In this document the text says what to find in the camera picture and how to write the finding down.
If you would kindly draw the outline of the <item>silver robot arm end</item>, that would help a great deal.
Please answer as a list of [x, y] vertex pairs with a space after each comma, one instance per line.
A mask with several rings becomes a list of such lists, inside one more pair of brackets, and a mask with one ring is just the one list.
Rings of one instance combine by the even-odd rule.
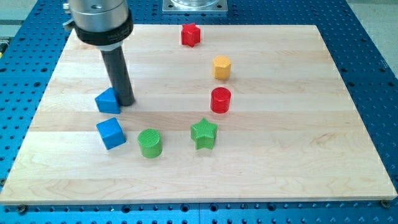
[[63, 10], [71, 16], [64, 29], [74, 30], [82, 42], [102, 51], [120, 47], [133, 31], [126, 0], [67, 0]]

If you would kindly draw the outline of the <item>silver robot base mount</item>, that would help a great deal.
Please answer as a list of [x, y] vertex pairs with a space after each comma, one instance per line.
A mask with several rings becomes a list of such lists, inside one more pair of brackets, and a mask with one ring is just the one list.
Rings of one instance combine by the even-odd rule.
[[163, 12], [227, 12], [227, 0], [163, 0]]

